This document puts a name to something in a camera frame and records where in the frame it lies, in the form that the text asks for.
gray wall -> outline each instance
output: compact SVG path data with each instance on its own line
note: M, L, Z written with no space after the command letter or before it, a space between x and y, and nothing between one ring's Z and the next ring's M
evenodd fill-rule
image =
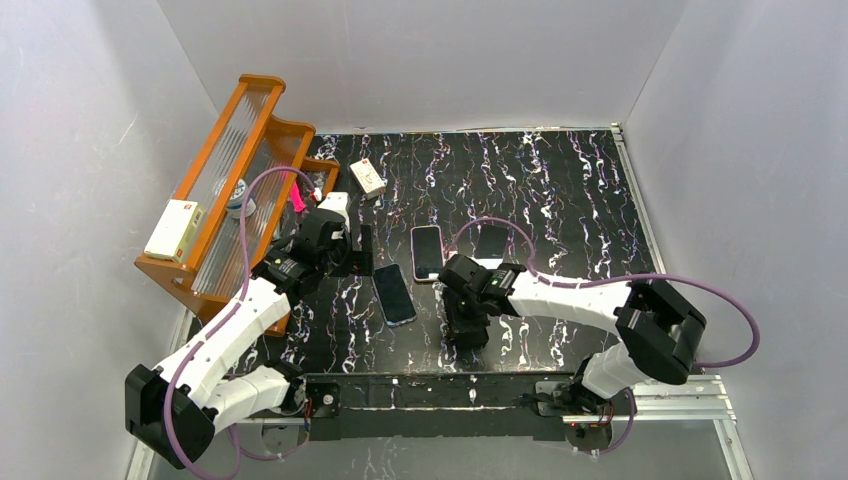
M242 73L321 132L624 120L685 2L160 0L220 110Z
M668 269L725 287L762 347L721 372L757 478L844 478L848 4L691 5L626 123ZM705 359L741 352L711 300Z
M132 264L216 113L159 6L3 2L0 478L121 478L179 304Z

ribbed translucent panel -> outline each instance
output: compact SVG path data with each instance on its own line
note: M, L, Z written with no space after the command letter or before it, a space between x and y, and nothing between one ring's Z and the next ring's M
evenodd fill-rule
M218 138L215 147L212 148L209 159L188 193L187 200L197 202L206 212L203 223L198 227L198 232L203 230L206 219L209 218L208 214L218 198L218 190L233 170L239 153L244 148L250 130L253 129L268 96L269 92L267 91L250 90L242 95L233 116L230 117L224 132Z
M276 140L275 146L280 146L279 139ZM278 150L284 153L283 158L279 158L272 153L267 139L263 139L247 169L244 181L250 184L260 173L271 167L291 165L293 155L288 155L288 152L294 143L299 143L299 140L289 138L286 142L287 148ZM247 251L251 259L265 228L272 223L271 213L277 202L288 201L288 198L279 198L286 175L291 174L275 173L265 177L254 190L252 196L257 208L256 212L247 218L246 223ZM239 245L238 220L225 217L192 288L198 292L221 297L235 295L244 278L244 261Z

black smartphone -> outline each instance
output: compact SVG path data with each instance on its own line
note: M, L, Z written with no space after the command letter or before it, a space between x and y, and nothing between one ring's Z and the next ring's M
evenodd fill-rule
M480 238L474 247L474 259L486 268L498 268L503 263L506 252L506 242L509 239L509 230L495 225L483 224L480 226Z
M386 325L397 327L415 320L418 314L415 311L415 305L412 304L409 290L406 289L400 265L393 263L387 267L380 267L374 270L372 278L377 300L386 318Z
M435 282L445 266L442 229L436 225L412 229L412 279Z

marble tabletop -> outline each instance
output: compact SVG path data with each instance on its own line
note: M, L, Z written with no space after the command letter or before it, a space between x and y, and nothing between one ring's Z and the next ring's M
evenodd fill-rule
M440 226L447 245L470 219L500 217L534 239L541 272L598 279L653 271L608 130L327 135L314 139L310 155L341 164L335 190L351 194L351 227L357 233L372 225L374 265L401 266L417 320L387 327L371 278L325 279L293 308L287 337L261 337L232 373L269 358L306 372L573 371L616 342L566 319L502 316L492 319L485 347L458 351L445 340L434 284L411 281L414 226ZM388 181L386 193L371 200L348 171L364 158ZM298 221L288 210L281 230ZM459 251L472 255L476 237L469 229ZM510 240L506 258L526 261L527 246L517 235Z

